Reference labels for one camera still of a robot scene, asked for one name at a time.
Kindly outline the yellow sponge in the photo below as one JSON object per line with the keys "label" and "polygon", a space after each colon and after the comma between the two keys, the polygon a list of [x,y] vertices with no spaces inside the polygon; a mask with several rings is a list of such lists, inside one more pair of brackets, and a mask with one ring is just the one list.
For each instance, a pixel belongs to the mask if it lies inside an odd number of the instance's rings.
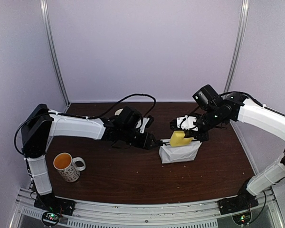
{"label": "yellow sponge", "polygon": [[193,137],[186,137],[184,131],[174,131],[170,138],[171,147],[180,147],[188,145],[192,141]]}

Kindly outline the white paper bag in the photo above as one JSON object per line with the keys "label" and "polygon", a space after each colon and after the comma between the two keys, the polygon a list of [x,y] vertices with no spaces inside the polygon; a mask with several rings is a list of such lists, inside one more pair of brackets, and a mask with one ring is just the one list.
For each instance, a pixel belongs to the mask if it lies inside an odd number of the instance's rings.
{"label": "white paper bag", "polygon": [[162,164],[193,161],[202,145],[200,141],[192,141],[185,146],[171,147],[168,139],[162,142],[163,145],[159,148]]}

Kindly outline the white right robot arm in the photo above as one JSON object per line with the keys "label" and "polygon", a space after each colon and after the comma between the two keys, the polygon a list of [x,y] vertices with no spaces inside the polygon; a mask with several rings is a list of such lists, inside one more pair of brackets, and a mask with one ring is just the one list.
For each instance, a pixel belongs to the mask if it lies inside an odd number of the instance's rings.
{"label": "white right robot arm", "polygon": [[[252,95],[229,91],[218,94],[212,86],[206,85],[193,95],[203,114],[195,111],[177,121],[177,126],[187,138],[207,141],[208,132],[222,123],[241,123],[254,130],[265,132],[285,144],[285,114],[269,108]],[[271,164],[249,178],[234,199],[237,209],[245,209],[263,190],[285,179],[285,149]]]}

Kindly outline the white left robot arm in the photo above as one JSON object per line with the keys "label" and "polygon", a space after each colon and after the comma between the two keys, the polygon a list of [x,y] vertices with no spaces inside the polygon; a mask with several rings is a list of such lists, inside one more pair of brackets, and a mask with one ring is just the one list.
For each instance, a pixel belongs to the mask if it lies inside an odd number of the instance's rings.
{"label": "white left robot arm", "polygon": [[16,149],[28,166],[35,184],[37,199],[49,211],[59,206],[50,183],[45,161],[47,142],[50,137],[70,136],[93,140],[117,142],[129,146],[151,150],[162,146],[152,133],[147,132],[154,118],[142,115],[136,109],[125,106],[110,118],[102,115],[80,116],[59,113],[48,109],[46,104],[39,104],[16,133],[21,134],[22,148]]}

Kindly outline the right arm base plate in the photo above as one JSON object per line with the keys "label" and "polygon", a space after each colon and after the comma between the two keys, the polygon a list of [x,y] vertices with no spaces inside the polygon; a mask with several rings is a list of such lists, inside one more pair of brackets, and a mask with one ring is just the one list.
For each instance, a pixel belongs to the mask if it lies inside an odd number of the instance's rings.
{"label": "right arm base plate", "polygon": [[218,201],[218,208],[221,215],[248,210],[258,205],[259,203],[255,197],[247,199],[244,196],[235,196],[223,198]]}

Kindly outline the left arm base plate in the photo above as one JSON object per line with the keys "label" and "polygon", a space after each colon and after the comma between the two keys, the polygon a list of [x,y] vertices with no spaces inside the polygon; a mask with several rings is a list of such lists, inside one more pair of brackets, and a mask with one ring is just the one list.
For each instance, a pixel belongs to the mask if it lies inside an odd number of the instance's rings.
{"label": "left arm base plate", "polygon": [[38,195],[34,207],[57,214],[72,216],[76,202],[70,199],[58,198],[55,195]]}

